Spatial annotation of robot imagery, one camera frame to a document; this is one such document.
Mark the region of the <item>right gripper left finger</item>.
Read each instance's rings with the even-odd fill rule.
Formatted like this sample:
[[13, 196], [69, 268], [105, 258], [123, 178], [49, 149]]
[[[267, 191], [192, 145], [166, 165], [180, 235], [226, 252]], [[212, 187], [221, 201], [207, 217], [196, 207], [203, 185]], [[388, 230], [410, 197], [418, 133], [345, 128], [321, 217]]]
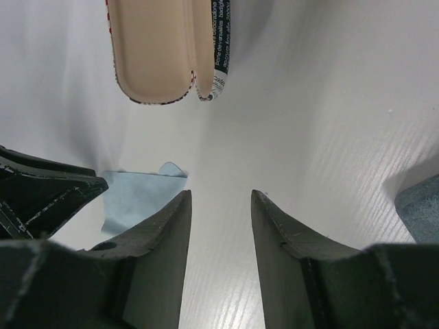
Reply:
[[90, 249], [119, 263], [109, 311], [123, 327], [178, 327], [191, 216], [191, 191], [182, 191], [156, 214]]

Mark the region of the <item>blue glasses case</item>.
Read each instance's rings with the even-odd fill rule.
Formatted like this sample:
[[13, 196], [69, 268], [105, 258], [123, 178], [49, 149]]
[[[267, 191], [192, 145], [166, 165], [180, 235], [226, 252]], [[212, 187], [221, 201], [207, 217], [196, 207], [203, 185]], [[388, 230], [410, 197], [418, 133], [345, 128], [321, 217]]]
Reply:
[[438, 175], [398, 193], [394, 205], [417, 243], [438, 244]]

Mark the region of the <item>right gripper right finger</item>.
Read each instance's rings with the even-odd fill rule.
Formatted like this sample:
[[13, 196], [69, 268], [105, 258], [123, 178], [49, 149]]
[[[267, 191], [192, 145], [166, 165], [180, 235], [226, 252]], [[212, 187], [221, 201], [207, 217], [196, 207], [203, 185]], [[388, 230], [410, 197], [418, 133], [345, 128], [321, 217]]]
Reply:
[[309, 228], [258, 190], [251, 193], [251, 220], [266, 328], [328, 328], [318, 263], [357, 249]]

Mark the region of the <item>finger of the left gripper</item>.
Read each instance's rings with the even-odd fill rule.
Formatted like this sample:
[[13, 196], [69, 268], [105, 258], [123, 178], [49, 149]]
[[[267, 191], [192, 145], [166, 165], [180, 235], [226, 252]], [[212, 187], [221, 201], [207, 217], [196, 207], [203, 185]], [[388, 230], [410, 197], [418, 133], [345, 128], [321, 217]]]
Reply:
[[108, 190], [92, 169], [1, 147], [1, 239], [53, 236]]

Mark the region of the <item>newspaper print pouch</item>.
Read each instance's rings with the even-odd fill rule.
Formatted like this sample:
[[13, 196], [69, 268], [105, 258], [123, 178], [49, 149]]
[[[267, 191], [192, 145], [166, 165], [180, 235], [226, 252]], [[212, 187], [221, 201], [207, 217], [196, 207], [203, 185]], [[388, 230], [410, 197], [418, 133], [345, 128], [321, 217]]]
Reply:
[[227, 0], [107, 1], [115, 77], [132, 101], [166, 105], [194, 88], [202, 101], [221, 94], [230, 60]]

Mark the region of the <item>blue cleaning cloth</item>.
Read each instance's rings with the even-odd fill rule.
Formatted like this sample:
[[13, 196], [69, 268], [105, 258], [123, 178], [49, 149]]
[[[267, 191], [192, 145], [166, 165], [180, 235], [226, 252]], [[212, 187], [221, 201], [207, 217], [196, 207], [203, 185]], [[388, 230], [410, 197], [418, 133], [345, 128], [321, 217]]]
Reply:
[[188, 175], [166, 162], [156, 173], [105, 171], [108, 184], [104, 198], [101, 233], [115, 237], [161, 210], [184, 190]]

